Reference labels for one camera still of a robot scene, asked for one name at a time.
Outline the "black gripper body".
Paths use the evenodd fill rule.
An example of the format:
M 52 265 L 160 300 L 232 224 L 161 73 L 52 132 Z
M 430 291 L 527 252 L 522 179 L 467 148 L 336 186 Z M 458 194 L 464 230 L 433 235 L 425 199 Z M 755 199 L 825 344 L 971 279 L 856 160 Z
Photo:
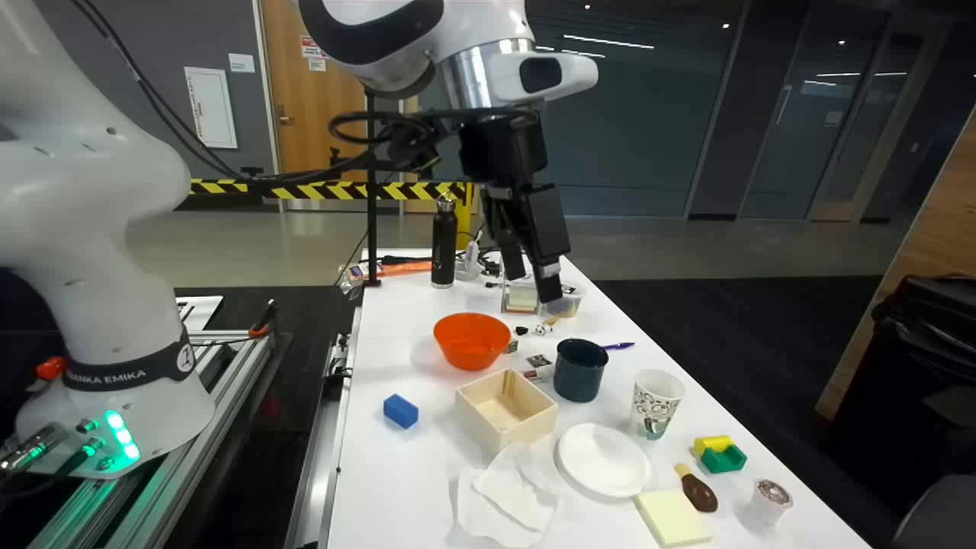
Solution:
M 536 114 L 467 116 L 462 126 L 462 165 L 483 186 L 489 235 L 514 230 L 526 270 L 561 259 L 571 252 L 561 197 L 540 182 L 547 140 Z

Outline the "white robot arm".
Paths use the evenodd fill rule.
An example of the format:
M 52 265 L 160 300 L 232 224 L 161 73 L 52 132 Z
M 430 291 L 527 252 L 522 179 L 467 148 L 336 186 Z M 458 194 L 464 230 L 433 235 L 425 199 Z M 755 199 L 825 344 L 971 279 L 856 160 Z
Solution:
M 363 89 L 450 89 L 464 173 L 500 209 L 536 300 L 561 300 L 571 243 L 558 194 L 536 179 L 540 106 L 596 89 L 597 64 L 540 47 L 527 0 L 293 3 Z M 170 285 L 125 243 L 131 224 L 184 201 L 188 165 L 79 71 L 37 0 L 0 0 L 0 121 L 0 265 L 39 294 L 67 347 L 67 374 L 17 409 L 14 440 L 61 438 L 39 459 L 46 474 L 125 476 L 213 417 Z

